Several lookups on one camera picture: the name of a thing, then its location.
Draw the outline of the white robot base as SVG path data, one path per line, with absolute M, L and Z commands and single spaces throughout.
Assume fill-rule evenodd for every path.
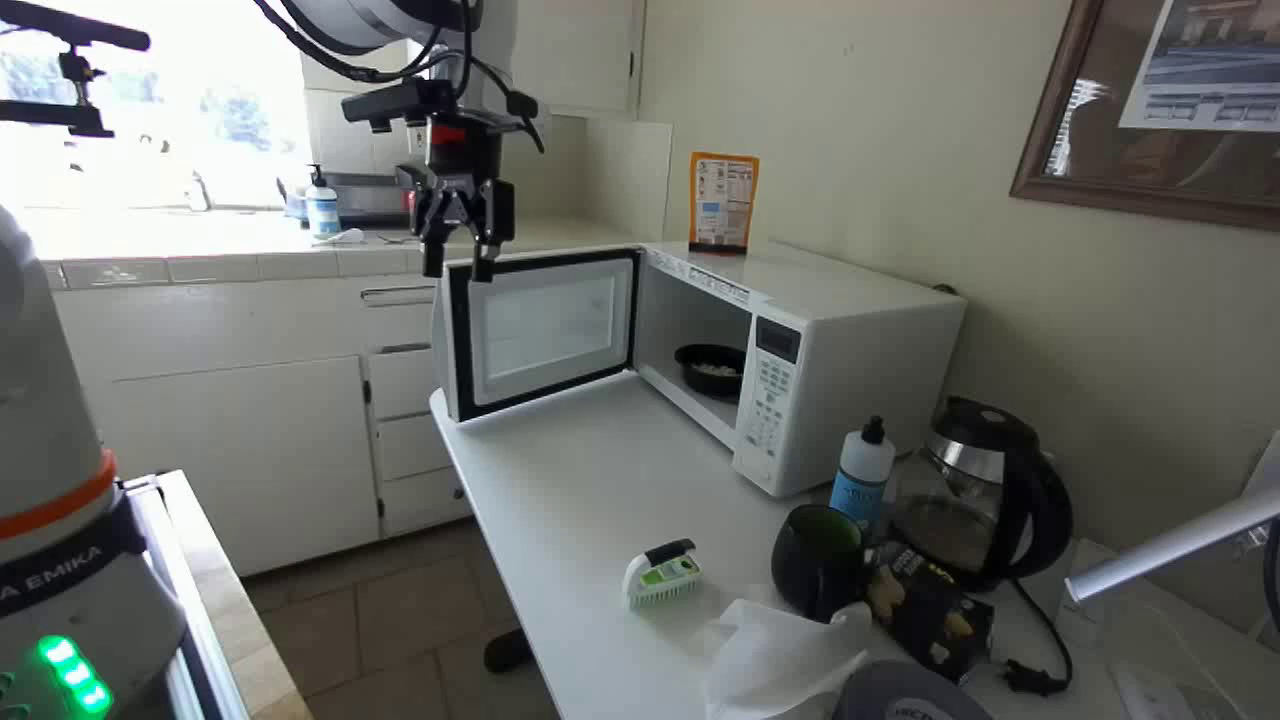
M 4 720 L 121 720 L 183 619 L 104 453 L 48 272 L 0 210 L 0 678 Z

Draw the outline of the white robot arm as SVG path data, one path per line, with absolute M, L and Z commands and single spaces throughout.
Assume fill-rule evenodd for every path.
M 514 236 L 514 190 L 499 175 L 509 133 L 539 144 L 539 106 L 481 55 L 483 0 L 250 0 L 310 66 L 355 83 L 349 123 L 422 133 L 422 161 L 400 166 L 422 272 L 442 272 L 448 236 L 472 232 L 472 277 L 491 282 Z

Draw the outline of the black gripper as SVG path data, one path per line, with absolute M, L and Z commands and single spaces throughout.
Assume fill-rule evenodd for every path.
M 439 282 L 442 241 L 468 225 L 472 282 L 491 284 L 494 245 L 513 236 L 513 185 L 499 175 L 499 127 L 477 115 L 435 115 L 422 133 L 422 180 L 412 227 L 422 236 L 422 277 Z

